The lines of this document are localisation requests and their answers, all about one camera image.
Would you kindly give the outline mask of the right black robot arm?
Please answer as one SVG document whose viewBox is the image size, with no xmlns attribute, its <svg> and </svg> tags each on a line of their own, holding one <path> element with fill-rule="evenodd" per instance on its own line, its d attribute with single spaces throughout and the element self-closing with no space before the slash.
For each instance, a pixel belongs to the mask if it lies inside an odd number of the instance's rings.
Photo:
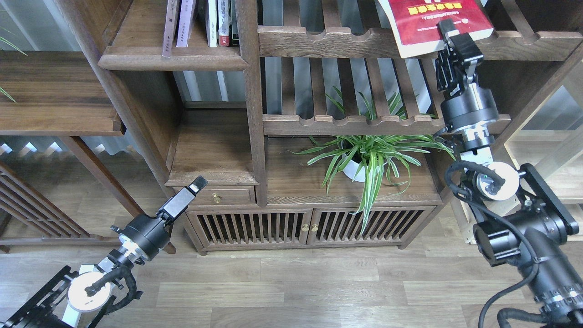
<svg viewBox="0 0 583 328">
<path fill-rule="evenodd" d="M 529 286 L 539 313 L 502 308 L 501 328 L 509 320 L 540 323 L 544 328 L 582 326 L 582 278 L 560 246 L 579 226 L 534 166 L 515 169 L 495 161 L 488 126 L 498 119 L 489 89 L 479 86 L 475 68 L 483 54 L 469 33 L 461 33 L 450 19 L 438 23 L 444 48 L 435 61 L 437 85 L 444 92 L 441 104 L 445 127 L 435 133 L 457 133 L 450 147 L 457 160 L 444 180 L 454 196 L 468 203 L 477 223 L 473 235 L 490 266 L 510 264 L 523 279 L 496 293 L 483 306 L 478 326 L 484 326 L 491 305 L 502 296 Z"/>
</svg>

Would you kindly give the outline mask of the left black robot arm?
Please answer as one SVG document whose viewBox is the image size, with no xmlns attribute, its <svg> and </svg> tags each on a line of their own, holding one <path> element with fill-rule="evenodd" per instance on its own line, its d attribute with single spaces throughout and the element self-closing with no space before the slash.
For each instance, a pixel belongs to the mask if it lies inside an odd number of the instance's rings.
<svg viewBox="0 0 583 328">
<path fill-rule="evenodd" d="M 169 243 L 175 220 L 207 185 L 199 176 L 160 208 L 154 217 L 138 215 L 125 228 L 111 226 L 118 233 L 121 246 L 113 249 L 100 263 L 87 265 L 78 272 L 64 266 L 8 320 L 3 328 L 74 328 L 81 313 L 96 312 L 89 323 L 95 327 L 110 315 L 138 300 L 132 269 L 153 260 Z"/>
</svg>

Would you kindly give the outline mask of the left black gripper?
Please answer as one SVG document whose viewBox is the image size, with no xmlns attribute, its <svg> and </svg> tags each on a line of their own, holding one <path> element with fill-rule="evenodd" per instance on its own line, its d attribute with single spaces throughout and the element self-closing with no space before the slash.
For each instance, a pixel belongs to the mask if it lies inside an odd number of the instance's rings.
<svg viewBox="0 0 583 328">
<path fill-rule="evenodd" d="M 208 181 L 198 176 L 190 185 L 185 186 L 171 197 L 157 212 L 156 218 L 138 215 L 125 228 L 111 226 L 119 234 L 122 245 L 111 251 L 111 261 L 118 265 L 144 265 L 159 254 L 169 243 L 167 226 L 181 216 L 197 194 L 206 187 Z"/>
</svg>

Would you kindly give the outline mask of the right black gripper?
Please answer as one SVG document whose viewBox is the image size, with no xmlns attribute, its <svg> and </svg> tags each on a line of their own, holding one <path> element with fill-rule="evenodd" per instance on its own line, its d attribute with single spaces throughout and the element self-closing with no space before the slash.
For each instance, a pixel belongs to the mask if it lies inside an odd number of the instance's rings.
<svg viewBox="0 0 583 328">
<path fill-rule="evenodd" d="M 482 52 L 469 33 L 458 31 L 452 19 L 442 20 L 437 26 L 444 41 L 444 49 L 438 52 L 435 68 L 438 90 L 449 99 L 440 106 L 446 130 L 456 133 L 481 121 L 498 120 L 492 91 L 468 87 L 477 82 L 476 67 L 483 62 Z"/>
</svg>

